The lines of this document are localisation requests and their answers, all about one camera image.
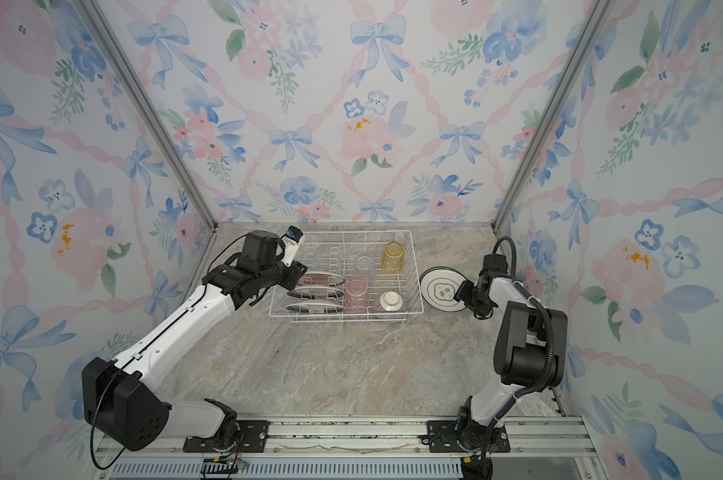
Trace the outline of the white wire dish rack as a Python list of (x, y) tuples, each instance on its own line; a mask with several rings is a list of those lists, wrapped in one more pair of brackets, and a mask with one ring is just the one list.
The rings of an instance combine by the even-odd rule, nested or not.
[(273, 319), (403, 322), (425, 311), (409, 230), (309, 232), (297, 260), (308, 271), (297, 287), (273, 292)]

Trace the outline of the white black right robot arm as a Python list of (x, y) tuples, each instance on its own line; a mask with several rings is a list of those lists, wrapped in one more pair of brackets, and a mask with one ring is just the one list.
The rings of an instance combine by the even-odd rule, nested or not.
[(569, 318), (543, 306), (511, 274), (501, 253), (487, 254), (477, 281), (465, 280), (455, 294), (479, 320), (501, 313), (489, 384), (471, 396), (457, 416), (455, 438), (467, 451), (487, 451), (501, 420), (523, 397), (561, 384)]

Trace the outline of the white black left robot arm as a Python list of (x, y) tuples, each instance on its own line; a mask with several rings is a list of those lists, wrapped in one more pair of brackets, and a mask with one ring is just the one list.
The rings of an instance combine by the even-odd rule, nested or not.
[(241, 251), (215, 262), (178, 309), (135, 345), (111, 360), (95, 358), (82, 371), (83, 412), (92, 432), (130, 451), (164, 437), (199, 439), (207, 448), (233, 450), (241, 434), (233, 408), (163, 400), (157, 392), (175, 365), (220, 321), (254, 306), (273, 287), (294, 289), (308, 268), (297, 260), (304, 234), (254, 230)]

